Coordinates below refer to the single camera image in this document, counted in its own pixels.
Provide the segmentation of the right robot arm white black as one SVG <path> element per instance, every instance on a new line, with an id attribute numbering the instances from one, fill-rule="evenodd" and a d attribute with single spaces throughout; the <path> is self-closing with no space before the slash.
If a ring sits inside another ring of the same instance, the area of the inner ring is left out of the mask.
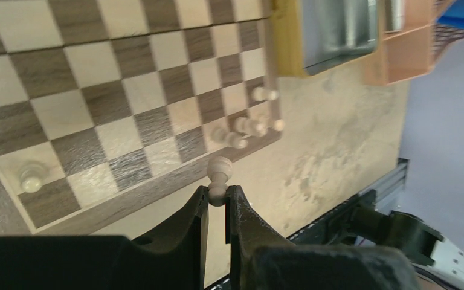
<path id="1" fill-rule="evenodd" d="M 400 250 L 414 264 L 433 274 L 464 283 L 464 250 L 422 219 L 401 211 L 384 214 L 365 204 L 354 205 L 338 225 L 375 245 Z"/>

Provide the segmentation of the white chess piece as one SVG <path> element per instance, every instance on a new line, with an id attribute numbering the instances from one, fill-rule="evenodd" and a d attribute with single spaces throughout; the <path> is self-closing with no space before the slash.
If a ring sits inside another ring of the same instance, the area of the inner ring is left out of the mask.
<path id="1" fill-rule="evenodd" d="M 224 127 L 216 127 L 211 133 L 211 138 L 214 142 L 220 143 L 223 146 L 234 149 L 244 149 L 248 145 L 248 141 L 237 132 L 230 132 Z"/>
<path id="2" fill-rule="evenodd" d="M 279 93 L 276 90 L 258 86 L 252 90 L 251 98 L 255 102 L 274 101 L 279 98 Z"/>
<path id="3" fill-rule="evenodd" d="M 277 132 L 282 132 L 285 128 L 285 121 L 282 119 L 274 119 L 267 115 L 261 115 L 259 121 L 266 126 Z"/>
<path id="4" fill-rule="evenodd" d="M 235 119 L 234 129 L 242 134 L 254 137 L 263 137 L 268 132 L 268 128 L 264 123 L 246 117 Z"/>
<path id="5" fill-rule="evenodd" d="M 24 193 L 38 192 L 45 184 L 48 169 L 39 162 L 27 163 L 19 171 L 19 185 Z"/>

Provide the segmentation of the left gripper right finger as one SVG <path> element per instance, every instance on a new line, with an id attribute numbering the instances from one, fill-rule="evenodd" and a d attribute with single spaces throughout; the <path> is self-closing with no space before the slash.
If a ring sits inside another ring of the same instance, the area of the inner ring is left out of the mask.
<path id="1" fill-rule="evenodd" d="M 416 271 L 386 246 L 298 245 L 253 208 L 239 185 L 227 189 L 231 289 L 420 289 Z"/>

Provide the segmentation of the white chess pawn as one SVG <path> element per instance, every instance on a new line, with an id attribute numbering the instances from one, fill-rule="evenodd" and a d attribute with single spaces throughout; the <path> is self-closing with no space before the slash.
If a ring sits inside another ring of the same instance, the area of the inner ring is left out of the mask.
<path id="1" fill-rule="evenodd" d="M 208 186 L 208 199 L 212 206 L 225 204 L 227 182 L 233 175 L 233 163 L 222 156 L 212 158 L 207 165 L 207 176 L 211 183 Z"/>

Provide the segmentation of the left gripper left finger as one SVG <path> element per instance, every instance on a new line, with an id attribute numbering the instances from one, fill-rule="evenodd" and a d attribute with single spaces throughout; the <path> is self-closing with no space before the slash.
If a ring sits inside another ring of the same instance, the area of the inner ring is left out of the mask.
<path id="1" fill-rule="evenodd" d="M 0 236 L 0 289 L 202 289 L 207 193 L 134 239 Z"/>

